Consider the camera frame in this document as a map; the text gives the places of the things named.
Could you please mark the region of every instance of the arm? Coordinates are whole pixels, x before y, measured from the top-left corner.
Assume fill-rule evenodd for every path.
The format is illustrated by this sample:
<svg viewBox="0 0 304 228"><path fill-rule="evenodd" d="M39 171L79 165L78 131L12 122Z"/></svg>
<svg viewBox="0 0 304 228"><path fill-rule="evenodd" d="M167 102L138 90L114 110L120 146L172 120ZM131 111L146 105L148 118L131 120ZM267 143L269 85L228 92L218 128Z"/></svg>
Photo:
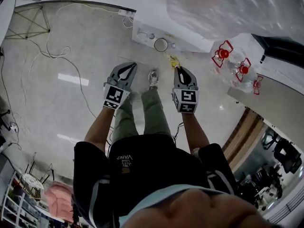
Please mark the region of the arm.
<svg viewBox="0 0 304 228"><path fill-rule="evenodd" d="M209 140L200 127L194 114L181 114L185 125L186 136L190 152L194 149L202 148L209 145Z"/></svg>
<svg viewBox="0 0 304 228"><path fill-rule="evenodd" d="M104 107L86 134L85 142L91 143L105 153L105 143L109 134L114 109Z"/></svg>

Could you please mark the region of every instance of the gray tile floor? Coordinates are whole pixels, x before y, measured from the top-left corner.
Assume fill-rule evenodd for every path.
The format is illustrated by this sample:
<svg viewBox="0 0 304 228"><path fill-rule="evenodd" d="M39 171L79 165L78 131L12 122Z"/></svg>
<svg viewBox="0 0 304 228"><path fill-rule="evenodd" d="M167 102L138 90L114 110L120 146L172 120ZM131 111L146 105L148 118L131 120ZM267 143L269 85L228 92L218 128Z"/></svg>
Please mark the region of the gray tile floor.
<svg viewBox="0 0 304 228"><path fill-rule="evenodd" d="M50 23L55 12L64 5L67 3L43 5ZM28 12L27 16L33 16L33 12ZM10 28L22 31L27 24L23 18L14 15ZM47 37L48 34L43 34L32 40L46 51ZM70 47L66 58L77 66L81 78L88 80L88 85L83 85L83 92L95 115L102 108L103 83L113 67L126 61L137 62L138 70L132 89L135 92L133 111L139 133L143 132L144 127L140 92L147 89L148 72L153 67L158 68L159 94L169 127L175 134L182 120L171 100L174 71L164 53L138 44L131 37L132 29L123 27L121 16L73 5L57 13L47 47L50 54L57 55L64 47ZM39 52L32 42L5 40L2 45L6 57L3 78L20 128L19 143L22 146L20 151L16 145L12 145L6 154L24 171L27 163L32 161L33 153L37 152L35 160L44 168L52 163L55 173L71 178L75 142L84 138L94 121L79 84L58 79L58 74L78 77L76 69L63 59L39 55L30 71L31 63ZM228 86L210 73L210 67L205 63L208 54L184 52L174 55L178 56L182 66L197 77L200 99L196 116L199 123L210 142L223 145L242 116L244 106L236 104L226 94ZM0 95L7 103L2 85ZM16 141L15 133L2 132L8 142ZM183 128L180 129L177 146L188 151Z"/></svg>

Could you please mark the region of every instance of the black t-shirt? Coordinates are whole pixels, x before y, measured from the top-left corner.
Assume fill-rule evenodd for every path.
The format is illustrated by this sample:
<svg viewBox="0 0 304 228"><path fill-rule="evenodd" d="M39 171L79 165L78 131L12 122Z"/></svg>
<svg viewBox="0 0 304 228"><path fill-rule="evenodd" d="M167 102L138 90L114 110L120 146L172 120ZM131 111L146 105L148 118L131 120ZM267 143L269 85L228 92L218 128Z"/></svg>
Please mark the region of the black t-shirt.
<svg viewBox="0 0 304 228"><path fill-rule="evenodd" d="M175 184L236 193L236 183L218 144L199 158L176 148L163 134L137 135L113 144L109 159L96 146L75 146L74 197L80 213L96 227L127 215L142 199Z"/></svg>

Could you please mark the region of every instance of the green pants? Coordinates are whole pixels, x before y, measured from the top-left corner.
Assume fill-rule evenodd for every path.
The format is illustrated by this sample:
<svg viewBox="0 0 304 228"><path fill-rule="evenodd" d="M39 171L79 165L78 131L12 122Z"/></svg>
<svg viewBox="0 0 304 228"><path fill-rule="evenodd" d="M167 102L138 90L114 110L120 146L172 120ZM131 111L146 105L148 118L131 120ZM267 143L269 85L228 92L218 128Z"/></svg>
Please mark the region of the green pants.
<svg viewBox="0 0 304 228"><path fill-rule="evenodd" d="M166 134L171 137L157 89L144 92L142 94L142 104L145 119L143 134ZM132 105L130 100L127 99L116 112L112 143L134 135L138 135L138 132L134 123Z"/></svg>

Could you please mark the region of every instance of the sneaker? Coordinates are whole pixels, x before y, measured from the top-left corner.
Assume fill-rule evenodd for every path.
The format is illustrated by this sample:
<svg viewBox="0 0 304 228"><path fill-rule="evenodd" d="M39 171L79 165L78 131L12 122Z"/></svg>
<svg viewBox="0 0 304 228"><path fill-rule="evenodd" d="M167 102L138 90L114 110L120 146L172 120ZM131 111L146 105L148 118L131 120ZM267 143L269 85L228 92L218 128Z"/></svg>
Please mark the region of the sneaker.
<svg viewBox="0 0 304 228"><path fill-rule="evenodd" d="M153 69L153 70L150 71L148 79L149 79L150 89L151 88L156 88L157 89L158 73L157 73L156 69Z"/></svg>

